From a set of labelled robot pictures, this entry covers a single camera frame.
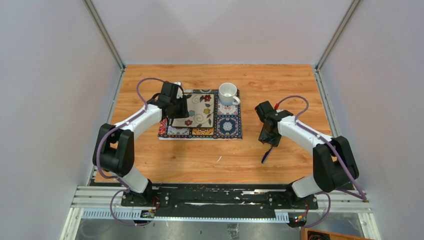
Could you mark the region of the purple handled knife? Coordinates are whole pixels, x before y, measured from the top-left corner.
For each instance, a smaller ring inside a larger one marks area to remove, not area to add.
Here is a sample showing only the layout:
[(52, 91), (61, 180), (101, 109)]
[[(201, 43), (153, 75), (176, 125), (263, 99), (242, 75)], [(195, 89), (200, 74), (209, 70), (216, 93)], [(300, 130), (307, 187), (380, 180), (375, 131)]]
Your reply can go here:
[(274, 149), (274, 147), (273, 146), (271, 146), (270, 148), (269, 148), (269, 150), (267, 150), (266, 152), (265, 152), (265, 154), (263, 155), (263, 157), (262, 157), (262, 159), (261, 159), (261, 163), (262, 164), (264, 164), (265, 162), (266, 162), (266, 160), (268, 159), (268, 157), (270, 156), (270, 154), (271, 154), (271, 152), (272, 152), (272, 150)]

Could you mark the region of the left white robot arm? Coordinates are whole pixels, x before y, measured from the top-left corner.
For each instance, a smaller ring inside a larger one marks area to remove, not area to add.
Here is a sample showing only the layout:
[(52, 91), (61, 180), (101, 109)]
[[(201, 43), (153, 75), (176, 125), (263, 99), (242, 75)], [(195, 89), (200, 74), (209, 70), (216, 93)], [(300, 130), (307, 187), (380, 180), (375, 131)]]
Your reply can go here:
[(153, 201), (152, 183), (135, 167), (135, 141), (162, 120), (184, 119), (189, 112), (181, 82), (163, 81), (160, 92), (141, 100), (141, 109), (130, 117), (99, 128), (92, 163), (103, 178), (118, 180), (134, 193), (135, 202), (146, 207)]

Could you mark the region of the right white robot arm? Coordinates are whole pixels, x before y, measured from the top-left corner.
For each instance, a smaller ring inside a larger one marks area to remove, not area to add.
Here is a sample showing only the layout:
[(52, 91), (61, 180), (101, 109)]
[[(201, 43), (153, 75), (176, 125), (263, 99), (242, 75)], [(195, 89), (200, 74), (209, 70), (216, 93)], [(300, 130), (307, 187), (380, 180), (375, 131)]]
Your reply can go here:
[(269, 101), (260, 103), (255, 112), (263, 126), (258, 140), (276, 148), (283, 137), (289, 138), (312, 155), (312, 174), (288, 185), (286, 204), (298, 209), (309, 197), (330, 193), (346, 184), (353, 184), (359, 169), (349, 141), (314, 130), (287, 110), (277, 110)]

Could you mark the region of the square floral plate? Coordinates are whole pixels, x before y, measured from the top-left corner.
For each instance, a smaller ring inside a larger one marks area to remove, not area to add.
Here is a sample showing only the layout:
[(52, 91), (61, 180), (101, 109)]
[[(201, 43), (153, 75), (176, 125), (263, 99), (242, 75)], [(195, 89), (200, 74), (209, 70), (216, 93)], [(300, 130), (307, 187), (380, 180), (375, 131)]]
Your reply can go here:
[(215, 96), (212, 93), (189, 93), (187, 96), (188, 117), (176, 118), (174, 128), (212, 128), (215, 119)]

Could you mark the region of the colourful patterned placemat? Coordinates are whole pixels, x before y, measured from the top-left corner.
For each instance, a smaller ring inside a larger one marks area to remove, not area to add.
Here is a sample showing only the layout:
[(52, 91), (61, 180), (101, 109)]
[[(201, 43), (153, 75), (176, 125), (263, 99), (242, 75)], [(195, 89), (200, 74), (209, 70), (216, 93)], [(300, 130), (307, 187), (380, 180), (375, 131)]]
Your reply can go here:
[(241, 140), (242, 118), (239, 105), (222, 105), (217, 89), (186, 89), (189, 93), (212, 93), (214, 100), (214, 123), (212, 128), (172, 127), (167, 119), (162, 120), (158, 129), (159, 140)]

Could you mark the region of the white mug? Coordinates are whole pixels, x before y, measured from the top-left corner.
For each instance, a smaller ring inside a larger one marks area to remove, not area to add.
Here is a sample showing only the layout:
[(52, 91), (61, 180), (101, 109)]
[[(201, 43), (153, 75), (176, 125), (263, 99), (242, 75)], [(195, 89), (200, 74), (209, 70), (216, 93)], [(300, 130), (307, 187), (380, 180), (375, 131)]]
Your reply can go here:
[(224, 106), (240, 105), (241, 100), (237, 97), (237, 91), (237, 87), (230, 82), (221, 84), (218, 88), (218, 97), (221, 104)]

